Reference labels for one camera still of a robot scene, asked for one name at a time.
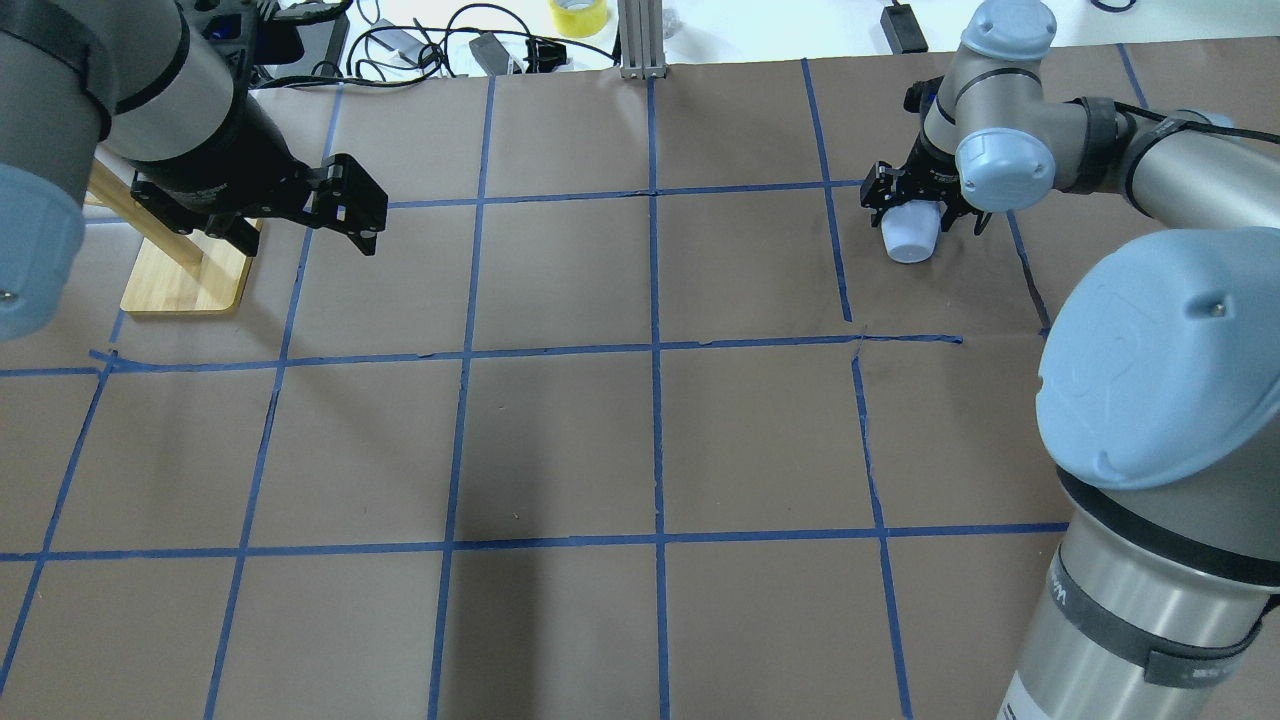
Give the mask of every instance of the wooden stand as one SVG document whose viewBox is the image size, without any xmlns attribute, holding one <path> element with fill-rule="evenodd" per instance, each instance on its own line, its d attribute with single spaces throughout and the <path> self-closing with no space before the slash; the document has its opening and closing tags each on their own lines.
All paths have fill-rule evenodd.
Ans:
<svg viewBox="0 0 1280 720">
<path fill-rule="evenodd" d="M 129 188 L 97 159 L 90 193 L 142 233 L 142 249 L 124 288 L 120 309 L 140 315 L 220 315 L 236 310 L 251 259 L 202 232 L 172 232 L 132 197 Z"/>
</svg>

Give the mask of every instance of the white floor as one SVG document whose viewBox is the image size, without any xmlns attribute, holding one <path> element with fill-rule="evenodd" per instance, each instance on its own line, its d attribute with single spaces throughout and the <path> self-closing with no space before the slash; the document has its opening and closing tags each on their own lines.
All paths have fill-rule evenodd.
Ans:
<svg viewBox="0 0 1280 720">
<path fill-rule="evenodd" d="M 375 1 L 361 0 L 372 17 Z M 466 3 L 462 0 L 380 0 L 383 14 L 397 23 L 417 18 L 424 26 L 443 27 Z M 605 0 L 609 23 L 585 42 L 611 50 L 617 28 L 617 0 Z M 1124 0 L 1108 0 L 1124 4 Z M 548 0 L 498 0 L 521 15 L 535 33 L 558 35 Z M 913 0 L 911 8 L 924 29 L 929 47 L 954 50 L 980 0 Z M 1055 45 L 1105 45 L 1111 42 L 1157 42 L 1211 37 L 1256 37 L 1280 35 L 1280 1 L 1276 0 L 1138 0 L 1123 14 L 1103 13 L 1087 0 L 1046 0 L 1059 19 Z M 682 27 L 666 42 L 669 63 L 748 63 L 887 55 L 888 42 L 879 15 L 888 0 L 666 0 Z M 466 12 L 460 24 L 515 29 L 515 20 L 488 9 Z M 352 13 L 352 37 L 365 23 Z M 509 41 L 513 50 L 520 42 Z M 451 53 L 456 72 L 480 74 L 465 42 Z M 586 50 L 571 47 L 572 69 L 599 69 L 609 61 Z"/>
</svg>

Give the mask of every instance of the wooden base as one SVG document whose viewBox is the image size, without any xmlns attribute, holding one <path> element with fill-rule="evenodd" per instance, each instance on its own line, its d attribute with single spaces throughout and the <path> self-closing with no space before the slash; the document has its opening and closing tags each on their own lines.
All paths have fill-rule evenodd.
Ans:
<svg viewBox="0 0 1280 720">
<path fill-rule="evenodd" d="M 201 260 L 191 264 L 174 261 L 143 240 L 120 309 L 131 315 L 221 315 L 236 310 L 251 259 L 201 232 L 191 240 L 204 251 Z"/>
</svg>

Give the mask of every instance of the yellow tape roll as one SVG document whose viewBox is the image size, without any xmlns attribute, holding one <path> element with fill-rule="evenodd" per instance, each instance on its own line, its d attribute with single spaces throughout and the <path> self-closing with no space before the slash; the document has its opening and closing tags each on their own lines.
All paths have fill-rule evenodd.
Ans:
<svg viewBox="0 0 1280 720">
<path fill-rule="evenodd" d="M 564 37 L 588 37 L 600 32 L 609 19 L 604 0 L 547 0 L 556 32 Z"/>
</svg>

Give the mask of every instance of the blue grid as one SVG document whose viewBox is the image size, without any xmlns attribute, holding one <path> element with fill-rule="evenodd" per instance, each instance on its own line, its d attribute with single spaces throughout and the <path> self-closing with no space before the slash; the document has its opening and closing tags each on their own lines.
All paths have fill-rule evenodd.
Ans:
<svg viewBox="0 0 1280 720">
<path fill-rule="evenodd" d="M 1129 63 L 1128 54 L 1123 45 L 1117 46 L 1117 49 L 1120 51 L 1121 59 L 1124 60 L 1125 69 L 1129 73 L 1129 78 L 1134 85 L 1134 90 L 1138 94 L 1138 97 L 1140 99 L 1142 104 L 1146 106 L 1146 99 L 1142 94 L 1140 87 L 1138 87 L 1138 81 L 1133 72 L 1132 64 Z M 4 664 L 3 666 L 0 666 L 0 693 L 3 693 L 4 691 L 5 683 L 9 676 L 9 671 L 13 666 L 13 660 L 20 643 L 22 633 L 31 610 L 32 601 L 36 596 L 41 574 L 44 571 L 44 568 L 49 562 L 109 561 L 109 560 L 125 560 L 125 559 L 201 559 L 201 557 L 234 559 L 236 568 L 232 577 L 230 589 L 228 592 L 223 626 L 219 635 L 218 651 L 214 659 L 214 670 L 210 678 L 209 693 L 204 712 L 205 719 L 211 720 L 216 708 L 218 691 L 220 685 L 221 673 L 225 665 L 230 632 L 234 625 L 236 606 L 239 596 L 239 585 L 241 585 L 241 579 L 243 577 L 244 561 L 248 557 L 440 552 L 443 561 L 440 570 L 433 656 L 430 667 L 424 667 L 424 671 L 429 673 L 428 717 L 429 720 L 434 720 L 439 715 L 439 697 L 442 689 L 440 684 L 442 684 L 442 671 L 444 662 L 444 642 L 447 632 L 453 553 L 498 551 L 498 550 L 554 548 L 554 547 L 653 546 L 655 550 L 655 593 L 657 593 L 657 609 L 658 609 L 655 629 L 658 633 L 657 660 L 658 660 L 658 678 L 659 678 L 659 688 L 658 688 L 659 707 L 660 707 L 660 716 L 663 717 L 663 720 L 669 720 L 672 715 L 672 707 L 671 707 L 668 643 L 667 643 L 667 577 L 666 577 L 667 544 L 788 542 L 788 541 L 818 541 L 818 539 L 876 539 L 879 543 L 883 592 L 886 601 L 886 611 L 888 616 L 887 619 L 890 625 L 890 639 L 893 652 L 893 667 L 897 679 L 901 711 L 902 715 L 908 720 L 910 720 L 913 717 L 911 696 L 908 680 L 906 659 L 902 648 L 902 637 L 899 620 L 896 592 L 893 587 L 893 570 L 890 559 L 888 541 L 891 538 L 906 538 L 906 537 L 960 537 L 960 536 L 975 536 L 975 534 L 992 536 L 992 534 L 1059 533 L 1066 529 L 1066 524 L 1024 523 L 1024 524 L 995 524 L 995 525 L 988 524 L 988 525 L 943 525 L 943 527 L 888 527 L 884 521 L 884 514 L 881 506 L 879 493 L 876 487 L 874 465 L 872 461 L 870 443 L 869 443 L 869 437 L 870 437 L 870 430 L 868 425 L 869 413 L 863 387 L 861 365 L 856 352 L 854 354 L 851 364 L 851 382 L 855 389 L 855 397 L 858 404 L 859 432 L 863 439 L 868 492 L 872 502 L 874 527 L 801 529 L 801 530 L 762 530 L 762 532 L 700 532 L 700 533 L 666 532 L 664 498 L 663 498 L 663 447 L 662 447 L 663 445 L 662 443 L 663 439 L 662 356 L 664 352 L 689 351 L 700 348 L 730 348 L 730 347 L 778 347 L 778 346 L 852 345 L 852 343 L 860 345 L 868 341 L 925 342 L 925 343 L 950 343 L 950 345 L 960 345 L 964 342 L 961 337 L 948 336 L 948 334 L 876 336 L 864 333 L 810 336 L 810 337 L 722 340 L 713 342 L 662 341 L 662 333 L 659 327 L 659 287 L 658 287 L 658 281 L 659 281 L 658 213 L 659 213 L 659 199 L 663 196 L 712 195 L 712 193 L 735 193 L 735 192 L 771 192 L 771 191 L 786 191 L 786 190 L 819 190 L 819 188 L 823 190 L 824 200 L 827 204 L 828 229 L 831 233 L 831 246 L 835 256 L 835 268 L 837 275 L 836 282 L 840 292 L 841 309 L 844 311 L 845 320 L 846 322 L 851 320 L 847 284 L 844 273 L 844 258 L 841 254 L 841 243 L 838 234 L 838 223 L 836 219 L 833 188 L 856 187 L 861 183 L 861 181 L 831 178 L 827 149 L 823 137 L 822 120 L 818 106 L 818 96 L 814 90 L 809 61 L 801 60 L 800 67 L 805 82 L 805 90 L 809 100 L 809 110 L 813 119 L 814 138 L 818 146 L 818 155 L 820 160 L 820 172 L 822 172 L 820 182 L 671 187 L 671 188 L 659 187 L 658 152 L 657 152 L 657 142 L 658 142 L 657 105 L 654 100 L 654 81 L 650 79 L 648 81 L 648 109 L 646 109 L 648 152 L 649 152 L 649 186 L 646 188 L 636 191 L 621 191 L 621 192 L 580 192 L 580 193 L 563 193 L 563 195 L 527 195 L 527 196 L 508 196 L 508 197 L 488 197 L 485 193 L 486 190 L 485 186 L 488 179 L 489 146 L 493 129 L 493 104 L 494 104 L 494 91 L 495 91 L 494 81 L 493 78 L 490 78 L 488 85 L 486 102 L 485 102 L 484 141 L 481 147 L 480 179 L 476 191 L 476 197 L 390 204 L 392 209 L 439 208 L 439 206 L 475 208 L 476 211 L 475 236 L 472 246 L 471 278 L 470 278 L 470 290 L 467 300 L 466 336 L 465 336 L 463 348 L 458 352 L 436 352 L 429 355 L 316 356 L 316 357 L 291 359 L 288 356 L 288 351 L 292 341 L 293 323 L 297 315 L 298 300 L 302 291 L 302 283 L 305 279 L 306 265 L 307 265 L 307 259 L 310 256 L 311 240 L 312 240 L 312 232 L 307 231 L 303 238 L 302 251 L 298 259 L 297 275 L 294 278 L 293 293 L 289 301 L 289 310 L 285 319 L 279 356 L 274 361 L 223 363 L 223 364 L 219 363 L 148 364 L 120 357 L 114 351 L 110 354 L 91 351 L 90 356 L 93 360 L 96 360 L 100 364 L 100 366 L 32 368 L 32 369 L 0 370 L 0 379 L 23 378 L 23 377 L 90 375 L 90 374 L 97 377 L 97 387 L 95 389 L 93 398 L 90 404 L 88 411 L 86 413 L 79 436 L 77 437 L 74 448 L 72 451 L 72 456 L 69 459 L 65 475 L 59 488 L 58 501 L 55 503 L 52 516 L 47 525 L 41 550 L 38 552 L 0 553 L 0 562 L 35 562 L 32 577 L 28 583 L 22 607 L 19 610 L 18 620 L 14 625 L 13 633 L 10 635 L 4 655 Z M 338 90 L 335 92 L 334 105 L 329 119 L 329 132 L 324 150 L 325 156 L 328 156 L 332 152 L 333 138 L 334 138 L 334 132 L 337 129 L 337 120 L 340 108 L 342 108 L 342 91 Z M 568 200 L 608 200 L 608 199 L 641 197 L 641 196 L 649 199 L 649 223 L 650 223 L 649 270 L 650 270 L 650 323 L 652 323 L 650 343 L 573 346 L 573 347 L 535 347 L 535 348 L 513 348 L 513 350 L 493 350 L 493 351 L 474 350 L 472 342 L 475 336 L 475 309 L 477 297 L 484 210 L 486 205 L 516 204 L 516 202 L 554 202 L 554 201 L 568 201 Z M 118 223 L 118 222 L 123 220 L 119 220 L 118 218 L 86 220 L 87 224 L 105 224 L 105 223 Z M 1027 258 L 1025 247 L 1021 243 L 1021 237 L 1016 227 L 1016 219 L 1012 213 L 1009 214 L 1009 222 L 1012 228 L 1015 247 L 1019 252 L 1024 273 L 1027 275 L 1028 290 L 1032 295 L 1033 302 L 1037 306 L 1037 311 L 1039 313 L 1041 319 L 1047 329 L 1048 327 L 1047 311 L 1044 310 L 1043 300 L 1036 291 L 1034 278 L 1032 277 L 1032 270 L 1030 270 L 1030 263 Z M 110 341 L 113 343 L 119 336 L 122 320 L 123 320 L 123 313 L 116 316 L 115 324 L 111 329 Z M 499 539 L 499 541 L 456 539 L 458 484 L 461 478 L 462 448 L 465 439 L 463 430 L 466 424 L 465 420 L 467 409 L 471 361 L 475 359 L 488 359 L 488 357 L 531 357 L 531 356 L 548 356 L 548 355 L 585 355 L 585 354 L 609 354 L 609 352 L 650 352 L 653 357 L 652 379 L 653 379 L 653 424 L 654 424 L 653 452 L 654 452 L 654 509 L 655 509 L 654 532 L 650 534 L 575 536 L 575 537 L 559 537 L 559 538 L 520 538 L 520 539 Z M 270 446 L 271 430 L 275 421 L 275 411 L 279 404 L 280 389 L 283 387 L 284 375 L 288 368 L 358 364 L 358 363 L 416 363 L 416 361 L 434 361 L 434 360 L 461 360 L 462 363 L 458 407 L 454 423 L 454 445 L 453 445 L 453 459 L 452 459 L 451 479 L 449 479 L 449 500 L 448 500 L 448 514 L 447 514 L 444 541 L 408 542 L 408 543 L 370 543 L 370 544 L 259 546 L 259 547 L 251 546 L 250 537 L 253 525 L 253 514 L 255 514 L 257 495 L 261 486 L 262 470 L 265 466 L 268 450 Z M 83 448 L 84 438 L 87 437 L 87 433 L 90 430 L 95 413 L 99 406 L 99 401 L 102 397 L 106 383 L 111 374 L 215 373 L 215 372 L 237 372 L 237 370 L 252 370 L 252 369 L 274 369 L 275 383 L 273 386 L 270 404 L 268 406 L 266 418 L 264 420 L 262 437 L 259 446 L 257 460 L 253 469 L 253 478 L 246 505 L 244 520 L 238 546 L 206 547 L 206 548 L 116 550 L 116 551 L 52 551 L 51 550 L 54 534 L 56 532 L 58 521 L 61 515 L 61 507 L 70 491 L 70 484 L 76 474 L 76 468 L 79 460 L 81 451 Z"/>
</svg>

